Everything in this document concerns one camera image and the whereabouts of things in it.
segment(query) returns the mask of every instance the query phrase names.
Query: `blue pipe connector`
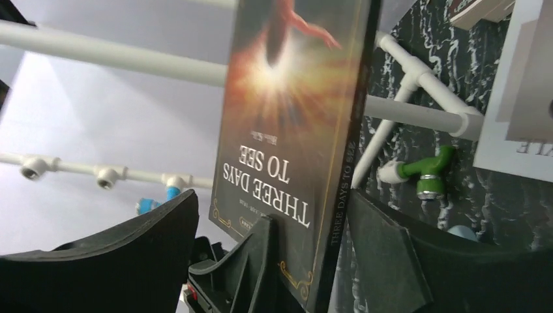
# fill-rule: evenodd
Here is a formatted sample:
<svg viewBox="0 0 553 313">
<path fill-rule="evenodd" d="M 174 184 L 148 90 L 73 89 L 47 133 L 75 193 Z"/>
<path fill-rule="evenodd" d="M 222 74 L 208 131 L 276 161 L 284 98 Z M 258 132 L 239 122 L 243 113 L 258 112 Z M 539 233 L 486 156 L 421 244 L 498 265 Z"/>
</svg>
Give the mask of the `blue pipe connector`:
<svg viewBox="0 0 553 313">
<path fill-rule="evenodd" d="M 177 187 L 167 188 L 167 201 L 172 200 L 174 197 L 181 194 L 181 190 Z"/>
<path fill-rule="evenodd" d="M 161 203 L 155 201 L 154 199 L 140 199 L 138 200 L 138 203 L 136 204 L 136 213 L 138 215 L 146 214 L 149 211 L 152 211 L 153 209 L 160 206 Z"/>
<path fill-rule="evenodd" d="M 174 197 L 181 194 L 181 190 L 177 187 L 169 187 L 167 188 L 167 201 L 172 200 Z M 138 203 L 136 204 L 136 214 L 142 215 L 146 214 L 149 211 L 152 211 L 153 209 L 157 208 L 158 206 L 162 205 L 161 203 L 155 201 L 154 199 L 145 199 L 142 198 L 138 200 Z"/>
</svg>

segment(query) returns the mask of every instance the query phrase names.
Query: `pipe elbow joint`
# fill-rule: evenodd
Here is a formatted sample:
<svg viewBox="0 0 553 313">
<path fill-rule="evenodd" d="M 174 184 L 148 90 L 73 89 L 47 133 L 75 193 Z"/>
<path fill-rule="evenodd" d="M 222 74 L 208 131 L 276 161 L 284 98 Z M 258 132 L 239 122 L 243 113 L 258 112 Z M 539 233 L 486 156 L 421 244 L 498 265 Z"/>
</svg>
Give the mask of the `pipe elbow joint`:
<svg viewBox="0 0 553 313">
<path fill-rule="evenodd" d="M 384 33 L 382 31 L 377 31 L 376 32 L 376 37 L 375 37 L 375 43 L 376 43 L 376 46 L 379 47 L 380 49 L 382 49 L 384 52 L 389 52 L 387 47 L 389 47 L 389 44 L 388 42 L 397 42 L 396 39 L 388 34 L 388 33 Z"/>
</svg>

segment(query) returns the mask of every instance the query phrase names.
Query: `book cover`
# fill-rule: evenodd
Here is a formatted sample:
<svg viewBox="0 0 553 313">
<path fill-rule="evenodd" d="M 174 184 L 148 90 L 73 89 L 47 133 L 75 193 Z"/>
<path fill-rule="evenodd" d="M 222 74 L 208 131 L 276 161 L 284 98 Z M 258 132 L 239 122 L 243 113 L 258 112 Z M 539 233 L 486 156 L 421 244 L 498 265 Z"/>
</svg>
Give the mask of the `book cover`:
<svg viewBox="0 0 553 313">
<path fill-rule="evenodd" d="M 524 0 L 516 1 L 509 24 L 509 30 L 505 37 L 505 44 L 501 52 L 494 86 L 486 108 L 486 116 L 482 133 L 478 142 L 473 165 L 476 168 L 500 171 L 522 177 L 553 181 L 553 168 L 551 156 L 553 156 L 553 144 L 539 140 L 525 140 L 522 142 L 506 140 L 509 129 L 508 121 L 497 121 L 498 114 L 504 104 L 503 95 L 509 92 L 509 77 L 521 34 L 526 31 L 522 26 L 526 23 L 538 20 L 542 7 L 549 5 L 549 1 Z"/>
<path fill-rule="evenodd" d="M 241 240 L 279 225 L 285 285 L 327 312 L 381 0 L 242 0 L 210 219 Z"/>
<path fill-rule="evenodd" d="M 533 20 L 528 23 L 523 23 L 520 26 L 520 32 L 515 46 L 515 54 L 510 63 L 505 92 L 501 95 L 501 105 L 498 108 L 496 122 L 509 122 L 509 120 L 511 120 L 516 96 L 520 89 L 520 84 L 522 83 L 522 75 L 520 75 L 520 73 L 524 73 L 524 68 L 526 68 L 526 63 L 528 62 L 528 55 L 530 54 L 530 48 L 534 39 L 536 24 L 537 20 Z"/>
<path fill-rule="evenodd" d="M 506 139 L 553 143 L 553 2 L 543 1 Z"/>
<path fill-rule="evenodd" d="M 453 26 L 471 29 L 478 21 L 491 13 L 502 0 L 452 0 L 449 5 L 449 20 Z"/>
</svg>

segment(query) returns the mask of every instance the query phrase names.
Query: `white pipe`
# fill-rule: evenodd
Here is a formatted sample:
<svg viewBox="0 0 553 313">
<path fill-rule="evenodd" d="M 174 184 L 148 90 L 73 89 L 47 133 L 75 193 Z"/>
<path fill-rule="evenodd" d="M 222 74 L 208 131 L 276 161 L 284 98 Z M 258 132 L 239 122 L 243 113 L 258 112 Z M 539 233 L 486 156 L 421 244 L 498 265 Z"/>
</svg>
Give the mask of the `white pipe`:
<svg viewBox="0 0 553 313">
<path fill-rule="evenodd" d="M 478 110 L 459 99 L 437 79 L 431 68 L 402 48 L 390 34 L 377 32 L 376 45 L 390 53 L 401 65 L 405 75 L 409 76 L 419 87 L 422 87 L 445 111 L 482 115 Z"/>
<path fill-rule="evenodd" d="M 373 96 L 367 96 L 365 115 L 448 133 L 463 127 L 459 114 Z"/>
<path fill-rule="evenodd" d="M 396 97 L 394 97 L 395 101 L 399 101 L 399 102 L 409 101 L 409 98 L 413 94 L 414 89 L 416 90 L 416 86 L 414 85 L 409 86 L 408 84 L 409 84 L 408 80 L 405 80 L 405 79 L 402 80 L 402 85 L 398 90 Z M 370 115 L 370 108 L 367 109 L 366 104 L 365 104 L 365 115 Z M 378 125 L 376 132 L 374 133 L 374 135 L 372 135 L 365 149 L 365 152 L 359 159 L 359 162 L 357 163 L 357 165 L 355 166 L 355 170 L 353 171 L 353 177 L 351 179 L 351 187 L 353 189 L 358 188 L 359 185 L 362 183 L 362 180 L 365 178 L 366 172 L 372 165 L 378 153 L 380 153 L 382 146 L 386 142 L 386 139 L 388 138 L 390 133 L 392 133 L 392 130 L 394 129 L 395 125 L 396 123 L 394 121 L 389 121 L 386 119 L 383 119 L 382 121 L 380 121 L 380 124 Z"/>
<path fill-rule="evenodd" d="M 226 65 L 63 31 L 0 21 L 0 44 L 77 61 L 223 87 Z"/>
<path fill-rule="evenodd" d="M 189 0 L 192 2 L 197 2 L 205 5 L 213 5 L 214 7 L 221 7 L 221 8 L 231 8 L 235 9 L 238 5 L 238 1 L 236 0 Z"/>
<path fill-rule="evenodd" d="M 60 158 L 42 155 L 18 155 L 15 153 L 0 153 L 0 163 L 21 166 L 24 177 L 37 180 L 47 171 L 65 171 L 96 176 L 97 184 L 105 189 L 111 189 L 116 181 L 144 181 L 160 183 L 166 186 L 183 188 L 212 188 L 210 178 L 194 177 L 184 173 L 155 173 L 150 171 L 131 170 L 126 166 L 89 165 L 65 162 Z"/>
</svg>

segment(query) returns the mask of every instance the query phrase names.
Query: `dark patterned panel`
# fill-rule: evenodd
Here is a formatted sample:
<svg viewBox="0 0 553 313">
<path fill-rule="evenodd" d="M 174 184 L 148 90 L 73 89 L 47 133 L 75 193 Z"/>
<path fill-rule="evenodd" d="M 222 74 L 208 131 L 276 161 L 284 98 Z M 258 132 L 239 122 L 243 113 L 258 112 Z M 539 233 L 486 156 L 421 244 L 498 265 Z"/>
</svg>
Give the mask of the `dark patterned panel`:
<svg viewBox="0 0 553 313">
<path fill-rule="evenodd" d="M 450 1 L 418 0 L 392 35 L 412 55 L 433 68 L 462 100 L 485 113 L 509 21 L 482 21 L 471 31 L 455 29 L 447 20 L 446 8 Z M 403 71 L 393 58 L 376 50 L 369 93 L 393 98 L 402 77 Z M 416 92 L 410 102 L 439 108 L 423 90 Z M 369 117 L 363 122 L 360 152 L 379 123 L 379 119 Z M 376 169 L 388 160 L 413 162 L 431 157 L 440 145 L 457 148 L 447 173 L 446 200 L 422 203 L 416 195 L 416 181 L 391 186 L 376 179 Z M 472 166 L 476 146 L 477 143 L 452 138 L 446 133 L 408 125 L 397 127 L 368 174 L 366 191 L 383 203 L 438 228 L 470 226 L 478 231 L 482 242 L 528 250 L 553 246 L 553 184 L 476 169 Z M 341 264 L 337 283 L 347 276 L 352 279 L 353 291 L 347 288 L 337 292 L 340 295 L 335 312 L 367 312 L 357 283 L 355 253 L 351 251 L 348 233 L 344 236 L 347 239 L 342 248 L 348 252 L 342 252 L 341 256 L 350 256 L 351 266 L 346 275 L 347 266 Z M 342 302 L 351 301 L 351 294 L 355 298 L 353 309 Z"/>
</svg>

